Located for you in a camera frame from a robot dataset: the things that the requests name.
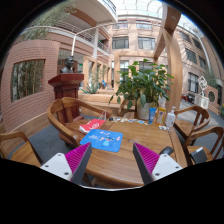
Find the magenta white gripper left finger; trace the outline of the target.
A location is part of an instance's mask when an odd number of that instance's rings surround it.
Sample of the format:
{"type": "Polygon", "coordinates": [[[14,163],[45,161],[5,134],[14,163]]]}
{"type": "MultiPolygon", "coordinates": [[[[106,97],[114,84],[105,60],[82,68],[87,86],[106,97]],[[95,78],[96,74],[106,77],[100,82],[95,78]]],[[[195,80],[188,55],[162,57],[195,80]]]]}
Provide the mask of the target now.
{"type": "Polygon", "coordinates": [[[66,154],[57,153],[41,169],[77,185],[83,185],[83,176],[91,153],[91,143],[86,143],[66,154]]]}

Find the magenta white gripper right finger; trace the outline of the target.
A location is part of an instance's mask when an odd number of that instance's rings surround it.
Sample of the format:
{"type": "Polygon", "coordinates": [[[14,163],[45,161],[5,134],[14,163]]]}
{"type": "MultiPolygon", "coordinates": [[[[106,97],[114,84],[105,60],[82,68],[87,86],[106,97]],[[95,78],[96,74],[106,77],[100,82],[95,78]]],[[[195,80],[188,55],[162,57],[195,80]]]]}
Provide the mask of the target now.
{"type": "Polygon", "coordinates": [[[168,154],[157,154],[138,143],[133,144],[133,154],[145,185],[182,169],[168,154]]]}

